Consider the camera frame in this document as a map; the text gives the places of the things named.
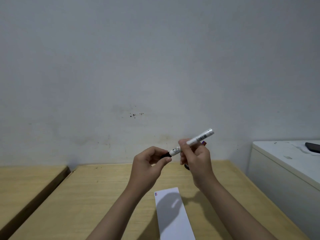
hand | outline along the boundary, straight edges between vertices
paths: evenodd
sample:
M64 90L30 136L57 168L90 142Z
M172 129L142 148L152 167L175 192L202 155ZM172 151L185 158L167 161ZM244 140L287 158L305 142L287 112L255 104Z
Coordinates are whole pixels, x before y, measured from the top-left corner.
M171 162L171 157L160 159L168 151L152 146L136 155L133 159L130 179L127 189L145 195L156 183L165 165Z
M200 142L190 148L187 144L188 140L179 140L182 150L180 164L189 166L194 185L201 190L210 181L217 180L211 166L210 151Z

person's left hand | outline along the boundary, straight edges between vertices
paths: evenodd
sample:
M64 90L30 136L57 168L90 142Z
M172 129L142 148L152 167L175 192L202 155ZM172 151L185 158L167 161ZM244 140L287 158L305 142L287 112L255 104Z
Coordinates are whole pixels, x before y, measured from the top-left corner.
M152 146L136 155L127 188L145 195L156 183L163 167L171 162L171 157L160 159L167 152L165 149Z

forearm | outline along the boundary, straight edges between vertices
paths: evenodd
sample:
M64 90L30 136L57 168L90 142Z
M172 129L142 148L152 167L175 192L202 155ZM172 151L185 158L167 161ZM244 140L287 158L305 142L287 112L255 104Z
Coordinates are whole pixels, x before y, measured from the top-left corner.
M276 239L216 179L201 191L233 239Z
M143 195L137 191L126 188L87 240L121 239L129 219L142 197Z

person's left arm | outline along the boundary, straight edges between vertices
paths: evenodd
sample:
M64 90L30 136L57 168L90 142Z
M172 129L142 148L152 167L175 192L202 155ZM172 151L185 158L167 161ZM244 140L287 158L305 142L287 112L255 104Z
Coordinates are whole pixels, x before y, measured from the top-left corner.
M160 159L167 152L165 149L152 146L134 157L126 189L87 240L121 239L137 204L154 186L163 167L171 161L170 157Z

white cabinet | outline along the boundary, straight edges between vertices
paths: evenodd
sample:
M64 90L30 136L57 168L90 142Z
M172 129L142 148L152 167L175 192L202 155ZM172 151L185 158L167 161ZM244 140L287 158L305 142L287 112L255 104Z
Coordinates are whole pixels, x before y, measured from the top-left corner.
M320 153L305 142L256 141L248 177L310 239L320 239Z

